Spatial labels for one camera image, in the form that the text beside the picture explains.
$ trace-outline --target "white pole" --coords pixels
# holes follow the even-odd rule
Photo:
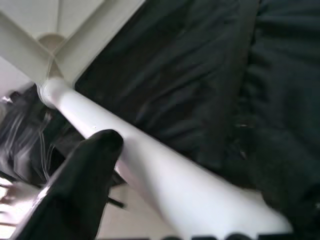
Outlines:
[[[232,233],[256,239],[259,234],[292,231],[288,221],[261,199],[198,167],[69,88],[62,79],[50,79],[40,95],[85,138],[105,129],[122,135],[124,149],[116,170],[183,239],[224,239]]]

